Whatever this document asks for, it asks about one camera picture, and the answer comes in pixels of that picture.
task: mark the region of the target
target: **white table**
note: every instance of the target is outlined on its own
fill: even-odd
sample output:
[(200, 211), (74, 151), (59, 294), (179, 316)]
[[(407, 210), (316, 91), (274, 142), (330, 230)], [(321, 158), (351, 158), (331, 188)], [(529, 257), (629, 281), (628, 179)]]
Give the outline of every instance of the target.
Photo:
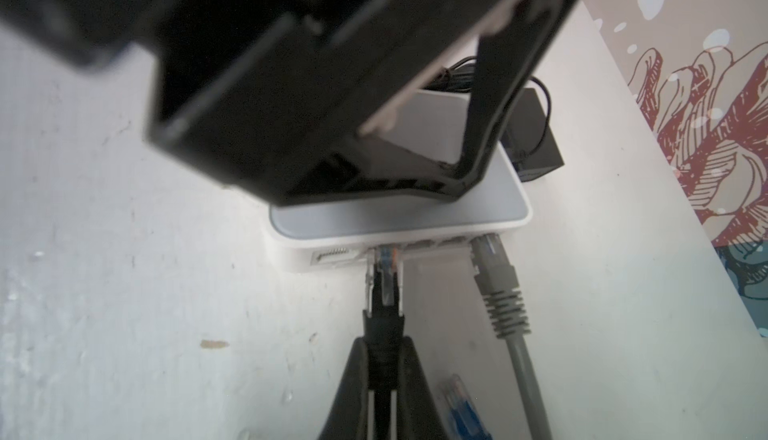
[[(0, 437), (314, 438), (362, 269), (275, 271), (263, 205), (141, 142), (147, 53), (82, 76), (3, 31), (0, 66)], [(537, 74), (566, 166), (505, 241), (553, 434), (761, 438), (768, 351), (585, 8)], [(526, 438), (465, 268), (408, 267), (407, 329), (496, 439)]]

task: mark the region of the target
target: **power adapter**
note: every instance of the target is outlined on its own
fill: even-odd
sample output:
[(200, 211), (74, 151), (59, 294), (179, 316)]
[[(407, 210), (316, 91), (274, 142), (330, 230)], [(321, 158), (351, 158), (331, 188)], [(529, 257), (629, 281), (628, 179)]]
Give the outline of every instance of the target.
[[(524, 89), (502, 134), (504, 151), (522, 182), (530, 182), (564, 165), (546, 118), (536, 91), (533, 88)], [(528, 153), (542, 139), (542, 132), (541, 146)]]

